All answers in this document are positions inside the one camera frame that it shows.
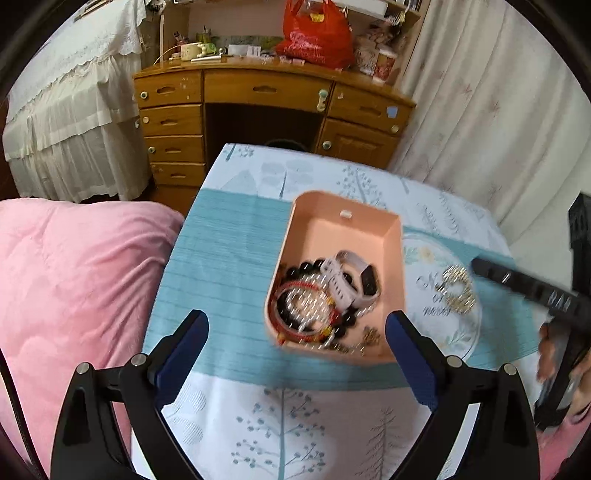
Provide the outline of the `green gold flower brooch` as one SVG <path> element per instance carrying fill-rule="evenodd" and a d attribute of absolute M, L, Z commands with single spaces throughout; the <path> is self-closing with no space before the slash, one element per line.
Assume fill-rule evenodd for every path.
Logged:
<path fill-rule="evenodd" d="M 370 348 L 374 348 L 380 345 L 382 335 L 379 330 L 375 327 L 366 326 L 363 328 L 363 337 L 360 342 L 360 349 L 365 351 Z"/>

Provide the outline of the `pink smart watch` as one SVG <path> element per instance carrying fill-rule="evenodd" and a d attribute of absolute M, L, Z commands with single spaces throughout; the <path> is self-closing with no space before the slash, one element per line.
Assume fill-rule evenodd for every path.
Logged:
<path fill-rule="evenodd" d="M 372 307 L 381 290 L 376 268 L 353 251 L 341 250 L 322 261 L 320 267 L 329 295 L 339 312 Z"/>

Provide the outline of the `pink plastic tray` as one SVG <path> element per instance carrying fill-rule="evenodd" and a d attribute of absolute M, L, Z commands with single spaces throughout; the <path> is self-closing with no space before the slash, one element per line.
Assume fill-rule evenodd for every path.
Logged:
<path fill-rule="evenodd" d="M 353 251 L 378 274 L 380 298 L 370 308 L 339 312 L 320 271 L 322 261 Z M 266 327 L 283 349 L 360 365 L 394 362 L 387 316 L 405 309 L 403 229 L 399 215 L 322 191 L 294 200 L 276 271 L 266 297 Z M 362 351 L 363 328 L 379 346 Z"/>

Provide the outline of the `pink quilt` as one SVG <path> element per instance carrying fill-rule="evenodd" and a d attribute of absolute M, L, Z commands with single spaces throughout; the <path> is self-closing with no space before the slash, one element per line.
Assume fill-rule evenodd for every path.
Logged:
<path fill-rule="evenodd" d="M 2 202 L 1 350 L 43 469 L 76 366 L 140 352 L 183 222 L 154 202 Z"/>

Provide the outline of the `white floral curtain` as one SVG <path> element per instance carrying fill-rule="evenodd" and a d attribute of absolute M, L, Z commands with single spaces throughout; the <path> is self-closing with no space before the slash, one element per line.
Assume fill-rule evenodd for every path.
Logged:
<path fill-rule="evenodd" d="M 401 87 L 417 107 L 391 170 L 487 208 L 521 268 L 569 285 L 590 103 L 554 48 L 507 2 L 434 1 Z"/>

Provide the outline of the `decorated paper cup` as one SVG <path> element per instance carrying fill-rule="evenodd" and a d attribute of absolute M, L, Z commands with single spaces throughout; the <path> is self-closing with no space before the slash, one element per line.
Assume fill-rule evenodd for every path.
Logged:
<path fill-rule="evenodd" d="M 388 81 L 396 65 L 398 54 L 393 49 L 382 46 L 378 50 L 378 56 L 372 78 L 375 82 L 384 84 Z"/>

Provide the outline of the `white lace bed cover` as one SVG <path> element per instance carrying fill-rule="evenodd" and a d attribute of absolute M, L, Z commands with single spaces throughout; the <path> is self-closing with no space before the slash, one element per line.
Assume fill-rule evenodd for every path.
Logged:
<path fill-rule="evenodd" d="M 78 10 L 43 44 L 8 94 L 2 143 L 22 197 L 133 200 L 150 170 L 133 76 L 142 67 L 142 1 Z"/>

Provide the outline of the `floral tin canister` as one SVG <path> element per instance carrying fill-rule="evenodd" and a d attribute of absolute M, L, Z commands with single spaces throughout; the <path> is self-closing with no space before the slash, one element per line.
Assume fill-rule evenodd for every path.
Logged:
<path fill-rule="evenodd" d="M 356 71 L 373 76 L 379 57 L 377 43 L 366 37 L 358 36 L 353 41 L 353 53 L 356 58 Z"/>

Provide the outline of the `wooden desk with drawers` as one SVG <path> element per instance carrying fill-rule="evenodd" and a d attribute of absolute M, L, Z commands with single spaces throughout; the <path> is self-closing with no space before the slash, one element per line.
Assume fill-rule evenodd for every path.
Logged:
<path fill-rule="evenodd" d="M 287 61 L 170 61 L 133 77 L 152 179 L 145 198 L 187 213 L 224 145 L 385 169 L 416 105 L 360 73 Z"/>

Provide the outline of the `red plastic bag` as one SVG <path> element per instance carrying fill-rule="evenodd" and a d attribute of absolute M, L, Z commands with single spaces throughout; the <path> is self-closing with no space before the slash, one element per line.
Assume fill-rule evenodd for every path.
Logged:
<path fill-rule="evenodd" d="M 304 1 L 287 1 L 283 13 L 283 41 L 276 54 L 327 67 L 346 69 L 355 63 L 353 35 L 344 13 L 332 1 L 322 1 L 321 22 L 301 14 Z"/>

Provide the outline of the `white mug on desk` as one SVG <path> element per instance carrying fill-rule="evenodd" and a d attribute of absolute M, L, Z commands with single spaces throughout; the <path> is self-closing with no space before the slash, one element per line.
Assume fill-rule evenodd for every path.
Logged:
<path fill-rule="evenodd" d="M 189 62 L 204 55 L 204 44 L 200 42 L 185 43 L 180 46 L 180 60 Z"/>

